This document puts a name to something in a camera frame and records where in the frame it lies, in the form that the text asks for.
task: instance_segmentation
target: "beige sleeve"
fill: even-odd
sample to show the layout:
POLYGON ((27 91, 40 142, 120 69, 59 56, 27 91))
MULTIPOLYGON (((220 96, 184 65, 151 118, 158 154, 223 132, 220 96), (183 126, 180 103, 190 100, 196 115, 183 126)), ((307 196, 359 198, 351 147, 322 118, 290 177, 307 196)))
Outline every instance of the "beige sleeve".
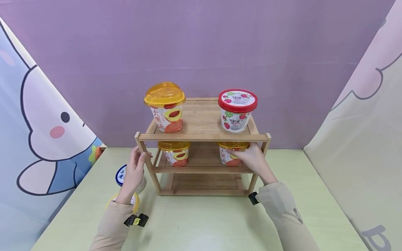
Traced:
POLYGON ((129 227, 125 220, 133 214, 133 205, 110 202, 103 214, 98 232, 89 250, 120 251, 127 238, 129 227))
POLYGON ((283 251, 319 251, 316 242, 297 210, 287 186, 275 182, 260 188, 257 200, 275 224, 283 251))

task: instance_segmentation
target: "red-lidded cup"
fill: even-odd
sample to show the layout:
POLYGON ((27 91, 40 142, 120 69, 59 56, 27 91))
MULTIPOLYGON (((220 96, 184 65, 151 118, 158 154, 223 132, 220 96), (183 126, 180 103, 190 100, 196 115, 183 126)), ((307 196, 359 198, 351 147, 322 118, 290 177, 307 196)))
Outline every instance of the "red-lidded cup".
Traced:
POLYGON ((246 129, 251 112, 257 108, 258 98, 254 93, 242 89, 225 90, 219 94, 222 127, 233 133, 246 129))

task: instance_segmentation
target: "yogurt cup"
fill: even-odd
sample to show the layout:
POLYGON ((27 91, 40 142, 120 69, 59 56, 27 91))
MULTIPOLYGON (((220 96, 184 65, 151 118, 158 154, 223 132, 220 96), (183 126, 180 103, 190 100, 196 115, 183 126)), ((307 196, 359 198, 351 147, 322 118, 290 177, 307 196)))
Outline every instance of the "yogurt cup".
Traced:
POLYGON ((245 151, 250 147, 250 142, 218 142, 218 145, 222 164, 225 166, 238 166, 241 160, 229 154, 226 150, 245 151))
POLYGON ((246 129, 251 112, 257 108, 258 98, 254 93, 230 89, 219 94, 218 105, 221 108, 222 127, 233 133, 246 129))
MULTIPOLYGON (((115 179, 116 179, 116 183, 119 186, 123 185, 126 167, 127 167, 127 165, 122 166, 116 173, 115 179)), ((141 183, 139 184, 139 186, 138 186, 138 188, 137 188, 137 190, 135 192, 136 193, 141 192, 144 189, 145 184, 146 184, 145 176, 143 176, 142 180, 141 180, 141 183)))
POLYGON ((183 128, 184 92, 171 82, 152 86, 145 94, 144 103, 151 108, 161 132, 175 133, 183 128))
POLYGON ((171 166, 181 167, 187 165, 190 142, 159 141, 158 147, 164 152, 171 166))

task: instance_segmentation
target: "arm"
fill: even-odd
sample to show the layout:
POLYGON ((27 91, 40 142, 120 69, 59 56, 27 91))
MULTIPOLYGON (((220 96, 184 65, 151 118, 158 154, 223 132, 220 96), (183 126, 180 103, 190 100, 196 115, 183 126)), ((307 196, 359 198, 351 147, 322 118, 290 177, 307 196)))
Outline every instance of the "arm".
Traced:
POLYGON ((295 200, 285 184, 279 182, 257 143, 245 152, 228 151, 241 159, 264 183, 256 196, 275 224, 283 251, 319 251, 297 210, 295 200))
POLYGON ((260 188, 256 196, 274 222, 283 251, 319 251, 303 223, 290 190, 282 182, 260 188))
POLYGON ((135 147, 127 163, 123 186, 116 201, 109 203, 103 214, 98 232, 89 248, 90 251, 120 251, 127 239, 129 227, 124 225, 125 220, 133 214, 133 205, 130 204, 135 190, 144 175, 146 154, 140 154, 135 147))

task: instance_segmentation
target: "left hand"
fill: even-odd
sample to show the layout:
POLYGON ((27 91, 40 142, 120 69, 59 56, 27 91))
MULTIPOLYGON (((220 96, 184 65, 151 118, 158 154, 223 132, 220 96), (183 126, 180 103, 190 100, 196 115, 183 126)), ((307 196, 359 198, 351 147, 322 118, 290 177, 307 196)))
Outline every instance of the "left hand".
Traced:
MULTIPOLYGON (((153 157, 150 152, 148 152, 148 155, 150 158, 153 157)), ((144 176, 145 158, 146 153, 141 153, 138 146, 133 148, 127 163, 123 185, 115 201, 116 203, 130 204, 131 198, 144 176)))

